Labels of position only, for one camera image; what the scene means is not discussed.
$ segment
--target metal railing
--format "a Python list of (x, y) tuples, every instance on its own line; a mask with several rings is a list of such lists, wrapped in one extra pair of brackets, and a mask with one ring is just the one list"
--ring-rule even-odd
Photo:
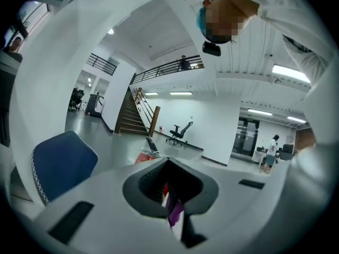
[(185, 59), (175, 60), (167, 64), (155, 67), (150, 70), (146, 70), (140, 74), (137, 74), (134, 78), (133, 84), (152, 79), (158, 76), (172, 74), (178, 71), (186, 71), (193, 69), (204, 68), (200, 56), (187, 57)]
[(150, 137), (153, 136), (155, 125), (158, 120), (160, 107), (156, 106), (155, 110), (153, 111), (150, 105), (148, 104), (144, 94), (141, 91), (141, 88), (139, 89), (133, 89), (134, 95), (133, 98), (135, 100), (136, 105), (140, 105), (141, 109), (143, 110), (148, 122), (149, 122), (149, 131), (148, 134)]
[(109, 75), (113, 75), (116, 66), (112, 63), (108, 62), (107, 60), (98, 57), (97, 55), (91, 53), (90, 57), (86, 61), (87, 64), (91, 65), (94, 68), (104, 71)]

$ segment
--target black office chair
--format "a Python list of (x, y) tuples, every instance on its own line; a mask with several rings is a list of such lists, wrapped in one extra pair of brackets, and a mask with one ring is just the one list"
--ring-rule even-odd
[(173, 145), (178, 144), (178, 143), (179, 143), (178, 138), (182, 139), (182, 138), (184, 137), (184, 134), (185, 134), (186, 130), (187, 130), (192, 124), (193, 124), (193, 121), (189, 122), (189, 123), (187, 124), (187, 126), (186, 126), (184, 129), (181, 130), (180, 133), (178, 132), (178, 129), (179, 129), (180, 126), (175, 125), (175, 131), (173, 131), (173, 130), (170, 130), (170, 131), (169, 131), (169, 132), (172, 134), (172, 137), (171, 137), (171, 138), (167, 138), (167, 139), (166, 139), (166, 142), (167, 142), (168, 140), (170, 140), (170, 141), (173, 140)]

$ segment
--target purple cloth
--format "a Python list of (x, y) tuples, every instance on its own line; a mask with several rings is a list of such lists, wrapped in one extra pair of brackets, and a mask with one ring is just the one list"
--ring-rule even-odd
[[(166, 202), (166, 209), (169, 210), (171, 205), (171, 198), (168, 196)], [(176, 222), (180, 219), (180, 213), (184, 211), (184, 207), (179, 200), (176, 201), (176, 204), (172, 210), (172, 212), (167, 217), (170, 227), (172, 228)]]

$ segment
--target red object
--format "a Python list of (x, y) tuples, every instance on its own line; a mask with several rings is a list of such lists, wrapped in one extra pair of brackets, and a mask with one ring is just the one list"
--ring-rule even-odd
[(168, 185), (166, 184), (165, 189), (164, 189), (164, 197), (167, 195), (167, 193), (168, 193)]
[(145, 161), (149, 161), (149, 160), (153, 160), (157, 157), (152, 157), (151, 155), (148, 155), (148, 154), (145, 154), (143, 152), (139, 153), (136, 161), (134, 162), (134, 164), (138, 164), (138, 163), (141, 163), (141, 162), (145, 162)]

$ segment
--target glass door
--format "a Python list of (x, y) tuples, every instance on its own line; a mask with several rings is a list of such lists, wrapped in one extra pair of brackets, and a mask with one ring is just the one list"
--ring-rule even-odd
[(233, 145), (233, 152), (252, 156), (258, 133), (259, 121), (240, 117)]

